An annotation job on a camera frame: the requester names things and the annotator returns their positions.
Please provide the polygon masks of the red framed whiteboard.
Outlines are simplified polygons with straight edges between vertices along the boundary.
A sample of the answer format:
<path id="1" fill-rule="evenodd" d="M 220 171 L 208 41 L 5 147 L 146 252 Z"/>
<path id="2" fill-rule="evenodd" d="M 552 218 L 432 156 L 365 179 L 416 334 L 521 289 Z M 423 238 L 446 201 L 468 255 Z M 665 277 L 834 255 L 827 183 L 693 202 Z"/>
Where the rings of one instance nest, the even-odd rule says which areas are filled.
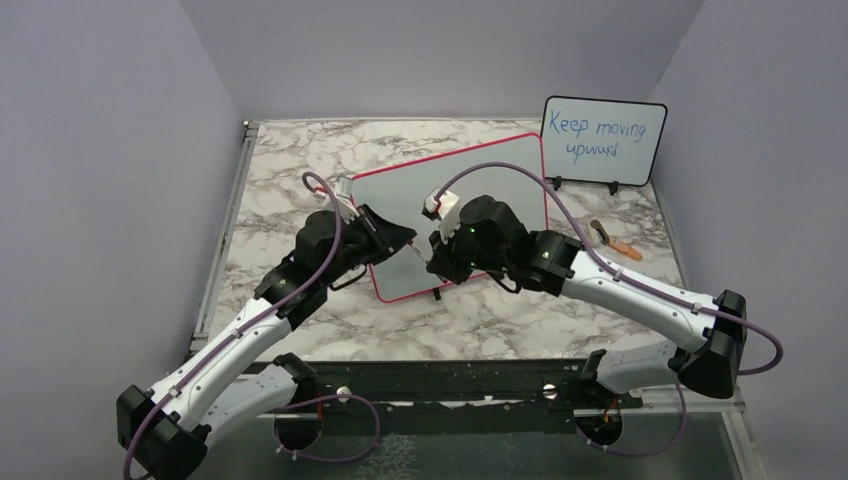
<path id="1" fill-rule="evenodd" d="M 459 172 L 495 161 L 515 164 L 543 177 L 541 137 L 526 133 L 356 174 L 352 178 L 351 200 L 355 205 L 368 205 L 388 221 L 413 228 L 417 232 L 414 242 L 429 257 L 428 236 L 438 226 L 421 214 L 426 196 Z M 530 230 L 549 226 L 548 200 L 543 189 L 516 171 L 505 168 L 478 170 L 453 184 L 449 191 L 463 201 L 490 195 L 508 204 Z M 430 293 L 447 285 L 426 271 L 425 264 L 409 246 L 370 271 L 376 296 L 383 303 Z"/>

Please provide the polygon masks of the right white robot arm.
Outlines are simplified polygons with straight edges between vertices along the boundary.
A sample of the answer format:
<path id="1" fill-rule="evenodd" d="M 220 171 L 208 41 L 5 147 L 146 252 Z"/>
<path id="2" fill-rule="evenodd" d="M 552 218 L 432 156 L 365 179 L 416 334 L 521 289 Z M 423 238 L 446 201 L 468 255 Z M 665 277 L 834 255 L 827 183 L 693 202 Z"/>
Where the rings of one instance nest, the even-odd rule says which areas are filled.
<path id="1" fill-rule="evenodd" d="M 579 398 L 600 407 L 616 394 L 681 384 L 703 396 L 733 396 L 745 329 L 744 299 L 730 291 L 713 298 L 677 289 L 593 256 L 583 242 L 553 230 L 529 230 L 504 202 L 489 195 L 467 203 L 446 192 L 425 200 L 422 213 L 438 223 L 429 236 L 428 272 L 454 284 L 475 271 L 511 292 L 542 292 L 600 306 L 661 335 L 627 350 L 593 353 L 577 380 Z"/>

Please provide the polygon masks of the red white marker pen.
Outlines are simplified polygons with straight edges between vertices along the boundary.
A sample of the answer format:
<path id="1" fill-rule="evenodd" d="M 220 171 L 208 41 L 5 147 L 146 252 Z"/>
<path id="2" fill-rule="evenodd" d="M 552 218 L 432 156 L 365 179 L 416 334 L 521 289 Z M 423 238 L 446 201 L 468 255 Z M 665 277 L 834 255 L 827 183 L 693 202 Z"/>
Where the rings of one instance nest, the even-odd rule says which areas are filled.
<path id="1" fill-rule="evenodd" d="M 424 252 L 419 248 L 419 246 L 414 242 L 410 241 L 408 246 L 415 253 L 415 255 L 424 263 L 427 264 L 429 262 L 428 257 L 424 254 Z"/>

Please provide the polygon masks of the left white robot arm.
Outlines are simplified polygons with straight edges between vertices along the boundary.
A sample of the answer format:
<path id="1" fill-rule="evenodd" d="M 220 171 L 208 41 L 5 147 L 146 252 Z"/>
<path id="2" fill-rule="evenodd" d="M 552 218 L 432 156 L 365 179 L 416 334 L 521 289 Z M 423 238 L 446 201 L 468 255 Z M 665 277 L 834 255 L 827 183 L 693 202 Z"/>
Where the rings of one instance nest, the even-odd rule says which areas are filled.
<path id="1" fill-rule="evenodd" d="M 384 262 L 416 235 L 367 205 L 310 214 L 293 250 L 265 274 L 225 330 L 151 387 L 130 386 L 119 395 L 124 477 L 138 464 L 146 479 L 186 479 L 234 428 L 275 408 L 298 411 L 324 402 L 316 372 L 292 353 L 251 381 L 238 378 L 314 314 L 339 277 Z"/>

